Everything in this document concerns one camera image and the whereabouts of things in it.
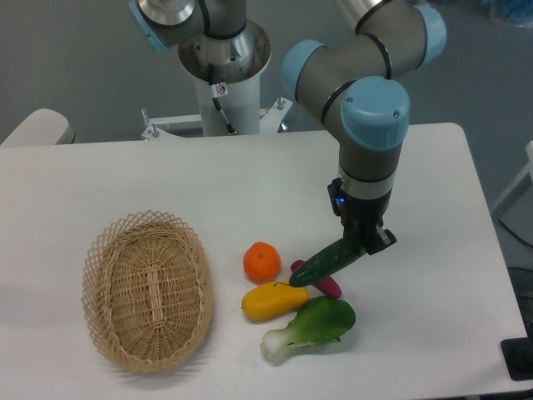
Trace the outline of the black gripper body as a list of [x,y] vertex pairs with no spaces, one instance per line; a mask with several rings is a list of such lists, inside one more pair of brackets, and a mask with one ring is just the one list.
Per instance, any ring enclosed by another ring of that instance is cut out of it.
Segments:
[[361,199],[353,197],[341,185],[342,180],[337,177],[327,186],[332,210],[341,219],[341,225],[349,219],[357,220],[361,239],[364,239],[372,228],[383,226],[383,215],[388,207],[391,191],[377,198]]

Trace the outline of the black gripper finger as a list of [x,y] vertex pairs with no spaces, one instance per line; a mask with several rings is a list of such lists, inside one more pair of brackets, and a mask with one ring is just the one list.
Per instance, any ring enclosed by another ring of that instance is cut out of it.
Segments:
[[343,237],[352,243],[360,243],[359,222],[357,220],[346,220],[343,225]]
[[382,227],[374,227],[364,238],[366,253],[373,255],[379,253],[396,243],[396,236]]

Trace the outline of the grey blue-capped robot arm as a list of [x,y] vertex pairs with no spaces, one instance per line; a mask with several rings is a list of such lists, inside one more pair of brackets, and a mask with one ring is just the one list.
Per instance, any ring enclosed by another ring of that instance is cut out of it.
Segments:
[[[305,40],[281,63],[281,82],[338,141],[339,175],[329,185],[346,236],[367,253],[395,242],[383,215],[409,127],[411,102],[397,79],[438,57],[446,25],[430,5],[342,1],[354,36],[343,47]],[[194,79],[207,136],[258,133],[258,78],[271,56],[243,1],[131,1],[144,38],[158,52],[177,48]]]

